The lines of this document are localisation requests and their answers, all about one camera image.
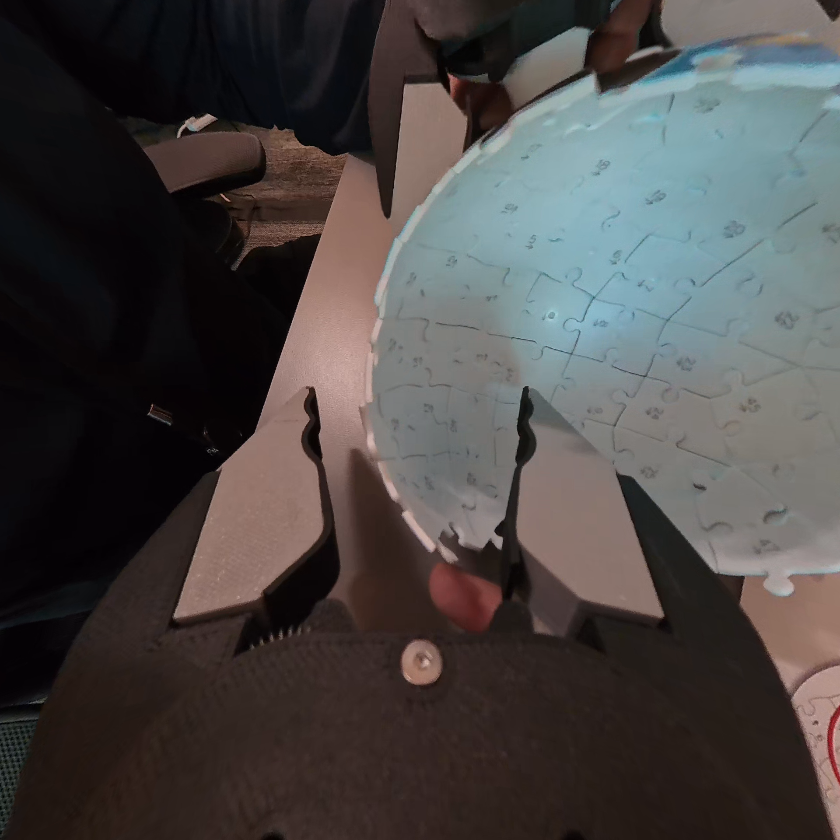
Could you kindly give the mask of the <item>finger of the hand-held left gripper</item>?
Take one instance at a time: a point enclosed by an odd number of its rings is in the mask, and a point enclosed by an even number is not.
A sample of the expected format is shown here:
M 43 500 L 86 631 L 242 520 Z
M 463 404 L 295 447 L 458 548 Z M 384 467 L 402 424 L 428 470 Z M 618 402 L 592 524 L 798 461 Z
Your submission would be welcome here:
M 436 184 L 484 133 L 438 82 L 407 82 L 392 189 L 392 221 L 405 224 Z

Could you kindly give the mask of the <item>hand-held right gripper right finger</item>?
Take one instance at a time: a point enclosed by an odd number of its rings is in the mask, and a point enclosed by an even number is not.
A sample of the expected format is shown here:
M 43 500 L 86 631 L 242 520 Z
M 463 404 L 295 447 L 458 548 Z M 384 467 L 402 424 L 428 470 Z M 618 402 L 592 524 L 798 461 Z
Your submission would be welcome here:
M 501 594 L 552 634 L 594 617 L 655 627 L 665 613 L 613 463 L 537 390 L 521 393 L 501 538 Z

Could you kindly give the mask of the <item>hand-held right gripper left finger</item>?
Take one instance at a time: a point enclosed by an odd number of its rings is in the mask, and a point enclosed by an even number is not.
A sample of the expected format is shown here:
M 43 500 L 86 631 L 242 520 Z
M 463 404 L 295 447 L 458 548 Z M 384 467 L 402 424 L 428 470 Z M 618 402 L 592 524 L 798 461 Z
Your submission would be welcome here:
M 302 624 L 330 594 L 340 559 L 320 428 L 304 387 L 222 465 L 174 623 Z

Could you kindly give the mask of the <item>blue puzzle ball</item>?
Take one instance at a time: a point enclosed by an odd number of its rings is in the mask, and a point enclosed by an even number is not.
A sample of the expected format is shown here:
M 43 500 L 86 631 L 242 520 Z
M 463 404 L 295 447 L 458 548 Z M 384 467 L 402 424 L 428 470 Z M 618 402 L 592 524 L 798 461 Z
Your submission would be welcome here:
M 547 92 L 443 176 L 363 403 L 426 550 L 498 541 L 530 386 L 714 571 L 838 572 L 838 80 L 802 35 L 699 45 Z

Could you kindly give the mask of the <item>person's left hand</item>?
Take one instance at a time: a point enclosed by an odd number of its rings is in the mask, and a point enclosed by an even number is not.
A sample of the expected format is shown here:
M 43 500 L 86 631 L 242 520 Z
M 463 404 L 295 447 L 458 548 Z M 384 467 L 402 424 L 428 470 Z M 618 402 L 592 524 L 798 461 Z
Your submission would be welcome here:
M 620 68 L 638 46 L 642 27 L 653 13 L 660 13 L 661 1 L 617 2 L 607 20 L 590 35 L 583 68 L 602 74 Z M 512 105 L 499 82 L 468 80 L 448 75 L 448 92 L 474 126 L 492 130 L 507 121 Z

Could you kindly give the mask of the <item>person's right hand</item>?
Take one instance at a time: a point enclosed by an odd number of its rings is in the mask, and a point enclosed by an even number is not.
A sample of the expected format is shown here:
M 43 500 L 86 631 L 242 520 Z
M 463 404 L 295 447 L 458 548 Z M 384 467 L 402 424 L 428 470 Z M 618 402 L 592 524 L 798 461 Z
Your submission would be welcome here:
M 468 633 L 484 633 L 502 601 L 498 584 L 466 573 L 449 563 L 437 563 L 428 580 L 435 607 Z

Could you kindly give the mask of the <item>grey office chair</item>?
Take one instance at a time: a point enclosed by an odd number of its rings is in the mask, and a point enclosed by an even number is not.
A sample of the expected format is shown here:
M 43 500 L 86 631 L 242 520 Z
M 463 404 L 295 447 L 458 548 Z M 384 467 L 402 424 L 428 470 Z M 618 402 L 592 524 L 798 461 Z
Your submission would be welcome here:
M 245 248 L 245 234 L 221 195 L 259 183 L 266 174 L 263 143 L 250 133 L 196 133 L 143 148 L 186 228 L 232 268 Z

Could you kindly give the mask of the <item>white instruction leaflet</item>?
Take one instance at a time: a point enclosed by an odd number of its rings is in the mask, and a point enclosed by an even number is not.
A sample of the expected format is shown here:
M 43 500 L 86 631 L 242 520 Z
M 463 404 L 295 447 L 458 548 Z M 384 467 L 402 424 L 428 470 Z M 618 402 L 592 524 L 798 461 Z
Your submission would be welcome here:
M 811 752 L 826 799 L 839 794 L 839 665 L 828 666 L 802 682 L 792 703 Z

